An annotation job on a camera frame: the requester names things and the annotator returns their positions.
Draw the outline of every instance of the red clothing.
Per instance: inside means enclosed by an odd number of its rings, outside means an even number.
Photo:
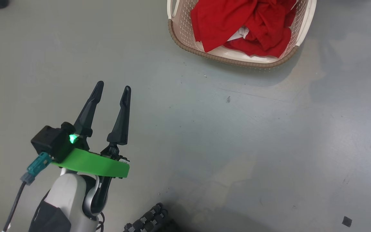
[[[224,45],[247,55],[280,57],[291,38],[296,0],[199,0],[191,11],[194,37],[204,51]],[[246,38],[228,41],[240,27]]]

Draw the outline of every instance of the basket rim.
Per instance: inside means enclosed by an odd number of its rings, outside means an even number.
[[[261,68],[261,69],[269,69],[274,68],[279,65],[282,65],[286,63],[288,60],[290,60],[299,49],[299,46],[294,46],[291,51],[278,61],[272,62],[272,63],[256,63],[256,62],[247,62],[247,61],[240,61],[240,60],[234,60],[224,57],[215,56],[212,54],[208,54],[202,51],[199,51],[197,49],[191,48],[183,43],[180,42],[180,40],[177,38],[175,32],[174,32],[174,22],[171,19],[168,19],[168,31],[170,32],[171,38],[174,40],[174,42],[183,50],[186,50],[187,52],[196,54],[200,57],[204,57],[207,59],[212,59],[221,63],[228,63],[231,65],[237,65],[237,66],[243,66],[243,67],[250,67],[250,68]]]

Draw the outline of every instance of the green bracket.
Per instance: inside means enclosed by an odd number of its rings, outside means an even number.
[[[126,178],[130,165],[98,154],[74,148],[74,150],[61,163],[52,162],[53,165],[76,172],[92,175]]]

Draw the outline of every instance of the concrete floor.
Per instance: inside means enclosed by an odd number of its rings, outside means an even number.
[[[371,231],[371,0],[319,1],[297,55],[265,71],[181,50],[165,0],[13,0],[0,10],[0,230],[30,139],[73,123],[99,80],[92,151],[133,91],[131,170],[112,182],[106,232],[159,201],[199,232]],[[12,232],[58,176],[25,189]]]

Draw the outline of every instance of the laundry basket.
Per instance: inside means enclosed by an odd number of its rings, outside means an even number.
[[[274,68],[287,62],[296,54],[300,44],[309,30],[316,9],[317,0],[299,0],[297,3],[296,17],[291,26],[291,40],[281,57],[272,56],[258,57],[247,56],[246,54],[220,46],[206,53],[201,42],[194,39],[193,26],[191,25],[190,11],[194,8],[198,0],[176,0],[174,10],[172,0],[167,0],[168,29],[174,42],[182,49],[212,59],[218,62],[233,65]]]

